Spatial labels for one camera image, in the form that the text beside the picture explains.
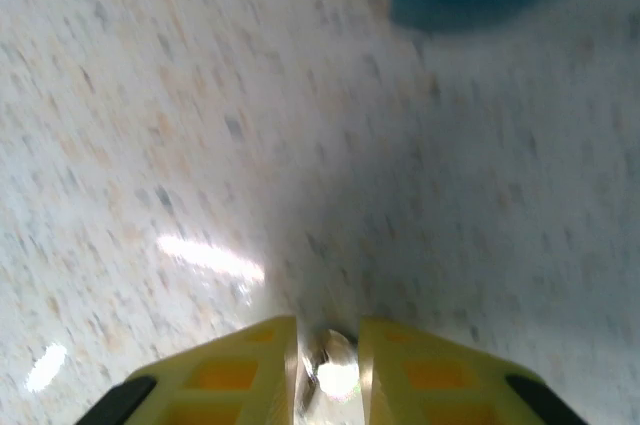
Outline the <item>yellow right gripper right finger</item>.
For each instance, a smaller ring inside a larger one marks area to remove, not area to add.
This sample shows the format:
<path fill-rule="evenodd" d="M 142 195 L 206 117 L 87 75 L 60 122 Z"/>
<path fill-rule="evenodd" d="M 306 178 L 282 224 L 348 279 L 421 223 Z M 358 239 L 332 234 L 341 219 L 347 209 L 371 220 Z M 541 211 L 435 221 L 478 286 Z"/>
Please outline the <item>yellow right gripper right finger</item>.
<path fill-rule="evenodd" d="M 533 371 L 390 320 L 360 322 L 368 424 L 581 424 Z"/>

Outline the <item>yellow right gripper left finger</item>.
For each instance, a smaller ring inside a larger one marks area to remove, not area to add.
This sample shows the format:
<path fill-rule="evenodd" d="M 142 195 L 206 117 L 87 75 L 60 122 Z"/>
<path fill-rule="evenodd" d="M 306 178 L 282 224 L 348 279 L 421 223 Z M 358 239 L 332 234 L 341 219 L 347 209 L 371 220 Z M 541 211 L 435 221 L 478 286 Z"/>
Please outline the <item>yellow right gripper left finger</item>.
<path fill-rule="evenodd" d="M 79 424 L 292 424 L 296 318 L 278 316 L 144 366 Z"/>

